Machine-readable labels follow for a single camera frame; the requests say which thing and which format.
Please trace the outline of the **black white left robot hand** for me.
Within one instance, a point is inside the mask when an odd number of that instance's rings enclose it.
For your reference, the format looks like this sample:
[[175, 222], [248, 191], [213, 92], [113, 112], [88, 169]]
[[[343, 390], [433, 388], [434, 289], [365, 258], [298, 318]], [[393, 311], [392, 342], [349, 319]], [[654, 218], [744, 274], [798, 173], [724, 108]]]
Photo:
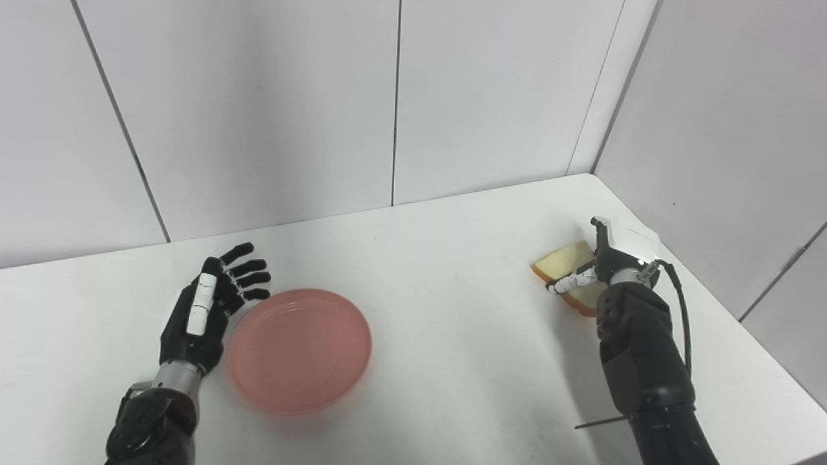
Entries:
[[[195, 366], [201, 376], [218, 365], [224, 354], [225, 330], [230, 319], [246, 304], [271, 297], [271, 292], [262, 288], [271, 281], [267, 262], [251, 259], [254, 250], [251, 242], [243, 242], [224, 255], [205, 259], [194, 280], [178, 294], [160, 336], [160, 364], [187, 362]], [[213, 283], [213, 290], [205, 303], [204, 323], [197, 325], [203, 332], [195, 335], [189, 332], [188, 326], [202, 276]]]

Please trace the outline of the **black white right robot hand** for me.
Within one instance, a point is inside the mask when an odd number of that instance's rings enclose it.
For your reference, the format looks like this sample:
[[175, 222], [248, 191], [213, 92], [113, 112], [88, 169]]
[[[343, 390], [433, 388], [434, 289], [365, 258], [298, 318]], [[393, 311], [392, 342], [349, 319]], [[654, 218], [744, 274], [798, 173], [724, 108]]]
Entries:
[[596, 282], [608, 286], [624, 282], [652, 289], [658, 282], [659, 236], [645, 226], [594, 216], [596, 250], [590, 262], [546, 284], [549, 293], [563, 295]]

